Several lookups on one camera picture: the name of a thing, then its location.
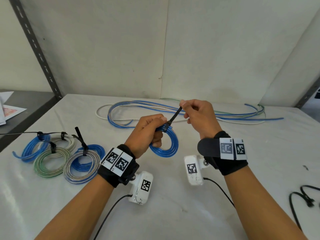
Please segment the white table surface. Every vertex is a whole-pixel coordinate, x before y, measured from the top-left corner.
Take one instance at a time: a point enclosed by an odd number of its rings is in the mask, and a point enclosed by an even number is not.
[[[103,104],[124,100],[134,99],[68,94],[27,131],[75,134],[74,127],[78,126],[87,144],[99,144],[107,151],[124,143],[132,129],[112,127],[108,121],[97,118],[95,110]],[[178,106],[174,101],[149,101]],[[106,117],[108,109],[103,108],[100,115]],[[214,109],[251,111],[239,104],[214,104]],[[126,107],[118,108],[115,117],[139,118],[154,113]],[[267,107],[266,114],[285,120],[260,125],[220,124],[232,137],[244,139],[250,168],[293,218],[289,193],[298,191],[303,184],[320,187],[320,124],[296,108]],[[183,157],[198,154],[198,133],[186,122],[174,123],[173,128],[179,140],[178,152],[173,157],[161,158],[148,149],[137,160],[139,171],[154,176],[148,202],[140,206],[123,199],[110,214],[98,239],[247,239],[235,209],[215,184],[206,181],[202,186],[191,186],[187,180]],[[12,155],[12,151],[20,155],[34,136],[23,134],[0,153],[0,239],[33,239],[84,187],[70,184],[63,175],[39,177],[31,163],[23,163]],[[164,136],[163,144],[170,145],[168,136]],[[229,193],[218,170],[210,167],[202,173]],[[130,185],[119,185],[114,190],[94,234],[114,202],[129,191]],[[298,196],[294,196],[294,206],[306,236],[319,239],[320,193],[311,189],[306,192],[316,200],[316,206],[308,208]]]

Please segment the right hand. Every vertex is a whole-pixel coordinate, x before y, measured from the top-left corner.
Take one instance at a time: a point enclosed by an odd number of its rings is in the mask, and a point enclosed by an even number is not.
[[[187,123],[199,132],[200,139],[213,138],[218,132],[222,131],[212,104],[208,101],[197,99],[181,100],[180,106],[186,112],[184,118],[189,118]]]

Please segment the finger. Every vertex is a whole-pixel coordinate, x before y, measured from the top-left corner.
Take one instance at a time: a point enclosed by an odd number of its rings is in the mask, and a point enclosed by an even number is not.
[[[154,118],[144,129],[154,133],[156,128],[167,122],[166,117]]]
[[[151,143],[154,143],[154,142],[157,142],[157,141],[161,140],[162,137],[163,137],[162,131],[156,131],[154,133],[154,136],[153,136],[153,139],[152,139]]]
[[[155,143],[152,143],[152,146],[153,147],[161,147],[162,146],[162,142],[161,142],[161,140],[159,140],[159,141],[157,141],[157,142],[155,142]]]
[[[162,113],[158,113],[158,114],[153,114],[153,115],[148,115],[148,116],[143,116],[139,119],[139,122],[137,124],[136,127],[138,128],[144,128],[147,125],[149,125],[153,119],[155,118],[162,118],[163,114]]]
[[[192,108],[191,104],[188,101],[181,100],[180,106],[189,116],[192,116],[193,114],[196,113],[196,111]]]

